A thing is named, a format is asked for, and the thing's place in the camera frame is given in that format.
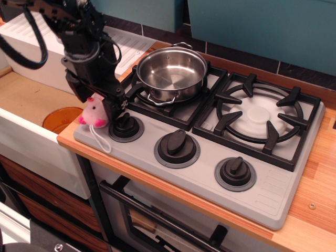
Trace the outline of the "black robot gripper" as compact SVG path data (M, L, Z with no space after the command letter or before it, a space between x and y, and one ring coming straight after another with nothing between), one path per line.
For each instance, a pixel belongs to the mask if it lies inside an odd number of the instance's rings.
M128 105L115 69L120 59L114 49L98 49L92 54L65 52L61 63L66 67L66 80L76 97L86 102L94 93L103 96L103 107L109 121L114 121Z

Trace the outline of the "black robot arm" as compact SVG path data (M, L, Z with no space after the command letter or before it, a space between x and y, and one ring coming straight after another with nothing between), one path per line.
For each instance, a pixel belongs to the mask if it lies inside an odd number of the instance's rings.
M92 94L103 97L103 108L110 121L128 104L124 88L115 77L121 53L118 45L104 32L105 19L91 1L25 1L25 12L42 15L61 40L69 87L81 102Z

